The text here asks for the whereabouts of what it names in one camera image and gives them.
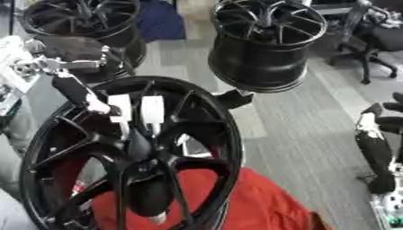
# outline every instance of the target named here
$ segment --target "red fabric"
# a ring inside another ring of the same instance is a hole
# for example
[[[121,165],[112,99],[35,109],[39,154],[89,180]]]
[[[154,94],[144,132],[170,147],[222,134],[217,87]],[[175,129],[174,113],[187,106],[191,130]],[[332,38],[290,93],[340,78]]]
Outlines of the red fabric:
[[[209,194],[215,174],[207,170],[188,170],[179,173],[179,181],[191,210],[195,210]],[[116,227],[112,193],[105,193],[93,201],[95,218],[102,230]],[[167,220],[155,226],[144,217],[127,210],[127,229],[162,230],[180,219],[176,202],[170,207]],[[310,213],[285,191],[250,169],[241,169],[239,180],[229,202],[224,230],[309,230]]]

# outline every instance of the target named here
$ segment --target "black chair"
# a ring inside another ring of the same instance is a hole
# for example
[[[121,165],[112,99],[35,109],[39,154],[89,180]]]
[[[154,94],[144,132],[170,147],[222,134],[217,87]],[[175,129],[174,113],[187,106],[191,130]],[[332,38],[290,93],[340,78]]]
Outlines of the black chair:
[[[370,10],[379,13],[382,16],[381,21],[375,19]],[[345,18],[344,28],[342,29],[341,42],[338,45],[338,51],[342,52],[348,49],[350,52],[331,57],[330,65],[334,65],[340,59],[357,59],[363,65],[363,84],[369,84],[370,80],[370,62],[388,67],[391,70],[390,78],[398,76],[398,69],[390,63],[378,57],[379,52],[395,52],[403,50],[403,28],[389,29],[381,25],[389,19],[390,14],[379,7],[372,5],[367,0],[359,0]],[[351,37],[365,43],[363,49],[359,49],[351,44]]]

